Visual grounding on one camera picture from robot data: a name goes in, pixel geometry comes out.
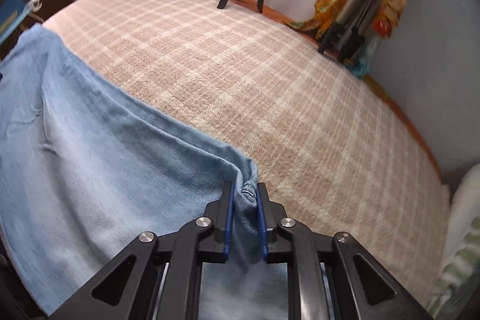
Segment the denim fabric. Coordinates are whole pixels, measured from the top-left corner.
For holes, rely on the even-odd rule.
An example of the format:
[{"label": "denim fabric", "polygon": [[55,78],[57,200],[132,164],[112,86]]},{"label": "denim fabric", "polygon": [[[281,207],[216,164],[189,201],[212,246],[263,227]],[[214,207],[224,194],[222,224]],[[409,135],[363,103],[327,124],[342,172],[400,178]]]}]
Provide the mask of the denim fabric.
[{"label": "denim fabric", "polygon": [[1,237],[47,314],[141,232],[201,216],[229,180],[231,259],[205,265],[200,318],[287,317],[285,267],[260,259],[249,158],[130,97],[39,25],[0,72]]}]

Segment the mattress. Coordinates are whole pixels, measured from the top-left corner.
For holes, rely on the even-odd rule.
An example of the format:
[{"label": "mattress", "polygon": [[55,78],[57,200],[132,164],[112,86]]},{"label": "mattress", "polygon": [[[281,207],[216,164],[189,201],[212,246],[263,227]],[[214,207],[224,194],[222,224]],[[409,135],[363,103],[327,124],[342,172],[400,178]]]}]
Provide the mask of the mattress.
[{"label": "mattress", "polygon": [[218,0],[78,0],[45,26],[147,104],[255,159],[313,231],[348,231],[426,305],[449,193],[390,108],[314,44]]}]

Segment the triangular cutout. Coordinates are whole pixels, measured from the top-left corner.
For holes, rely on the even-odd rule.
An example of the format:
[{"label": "triangular cutout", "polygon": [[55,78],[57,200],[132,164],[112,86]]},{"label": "triangular cutout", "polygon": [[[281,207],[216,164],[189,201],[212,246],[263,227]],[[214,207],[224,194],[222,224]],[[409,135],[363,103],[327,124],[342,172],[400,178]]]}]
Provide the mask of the triangular cutout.
[{"label": "triangular cutout", "polygon": [[395,291],[362,255],[354,255],[353,262],[365,292],[367,302],[377,305],[395,297]]},{"label": "triangular cutout", "polygon": [[135,255],[126,258],[100,285],[93,289],[92,297],[113,307],[118,305],[134,268],[135,260]]}]

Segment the checkered fabric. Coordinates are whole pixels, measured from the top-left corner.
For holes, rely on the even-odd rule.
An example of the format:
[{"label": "checkered fabric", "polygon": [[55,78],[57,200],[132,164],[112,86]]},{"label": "checkered fabric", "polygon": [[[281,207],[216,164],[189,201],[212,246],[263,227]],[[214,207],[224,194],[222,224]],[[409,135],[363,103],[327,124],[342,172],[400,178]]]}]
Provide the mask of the checkered fabric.
[{"label": "checkered fabric", "polygon": [[49,19],[129,94],[252,157],[290,217],[351,232],[426,305],[448,190],[393,112],[312,43],[218,0],[78,0]]}]

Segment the orange blanket edge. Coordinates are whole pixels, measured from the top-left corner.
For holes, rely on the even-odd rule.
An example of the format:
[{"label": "orange blanket edge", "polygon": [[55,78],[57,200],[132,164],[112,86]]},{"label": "orange blanket edge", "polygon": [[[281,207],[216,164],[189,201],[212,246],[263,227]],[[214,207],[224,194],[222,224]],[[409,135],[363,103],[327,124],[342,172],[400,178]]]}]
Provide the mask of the orange blanket edge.
[{"label": "orange blanket edge", "polygon": [[[229,0],[229,1],[232,3],[238,4],[242,7],[245,7],[249,10],[257,11],[257,3],[254,0],[239,0],[239,1]],[[279,13],[277,10],[273,10],[272,8],[267,6],[263,6],[263,15],[281,24],[283,24],[284,22],[294,22],[292,19],[288,18],[287,16],[284,16],[283,14]],[[302,33],[299,33],[299,34],[301,34],[303,37],[305,37],[307,40],[311,41],[312,43],[318,44],[315,38],[308,36],[306,34],[302,34]],[[387,104],[387,106],[395,113],[398,119],[406,126],[412,138],[414,138],[414,140],[417,141],[417,143],[421,146],[421,148],[427,154],[430,163],[432,164],[432,166],[434,167],[435,171],[438,174],[438,178],[440,179],[440,181],[442,181],[442,170],[440,169],[440,165],[438,164],[438,161],[435,159],[435,156],[431,152],[428,144],[419,133],[418,129],[414,126],[414,124],[410,121],[410,119],[405,115],[402,109],[400,109],[398,104],[392,98],[390,98],[390,96],[385,92],[382,86],[380,86],[373,77],[371,77],[370,75],[366,75],[363,78],[363,81],[369,86],[371,91],[378,98],[380,98],[385,104]]]}]

